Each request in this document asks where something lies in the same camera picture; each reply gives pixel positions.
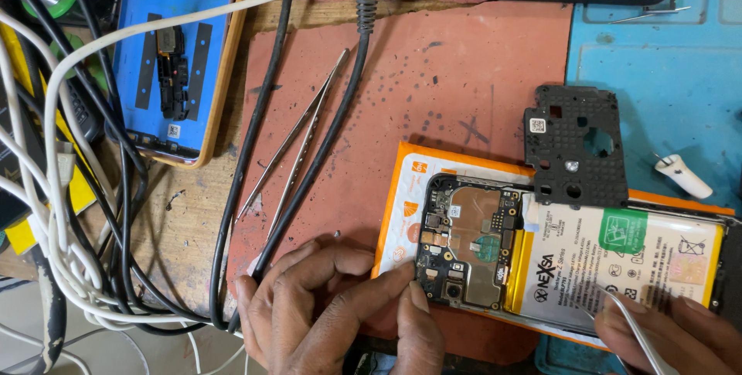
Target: black tape strip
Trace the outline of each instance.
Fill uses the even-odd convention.
[[[211,24],[199,23],[196,31],[196,48],[191,61],[190,83],[188,86],[189,101],[185,104],[189,120],[198,120],[198,108],[201,104],[203,92],[203,77],[206,75],[206,62],[209,59],[209,45],[211,44]]]
[[[160,14],[147,14],[147,21],[162,19]],[[152,93],[152,76],[154,64],[157,63],[157,35],[153,32],[145,33],[142,47],[142,63],[140,65],[139,85],[136,87],[134,106],[143,110],[149,109],[149,96]]]

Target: smartphone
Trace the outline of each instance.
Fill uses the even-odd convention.
[[[532,186],[437,174],[415,276],[429,301],[595,336],[577,305],[599,312],[599,286],[659,311],[682,295],[720,312],[726,291],[733,308],[740,290],[722,248],[738,250],[739,222],[636,200],[625,209],[544,206]]]

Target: green sticker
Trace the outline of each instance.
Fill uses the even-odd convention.
[[[497,261],[500,254],[500,239],[494,236],[482,236],[475,243],[479,245],[479,251],[474,252],[477,259],[486,264]]]
[[[644,247],[647,212],[631,209],[603,209],[598,243],[605,250],[634,255]]]

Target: screw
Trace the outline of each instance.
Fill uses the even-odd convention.
[[[564,162],[564,169],[573,174],[580,169],[580,163],[576,160],[568,160]]]

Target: barcode label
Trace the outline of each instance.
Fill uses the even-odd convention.
[[[546,133],[546,120],[531,119],[530,129],[531,133]]]
[[[448,215],[450,215],[451,218],[461,217],[461,206],[451,206],[451,208],[448,209]]]
[[[180,125],[168,124],[168,137],[180,139]]]

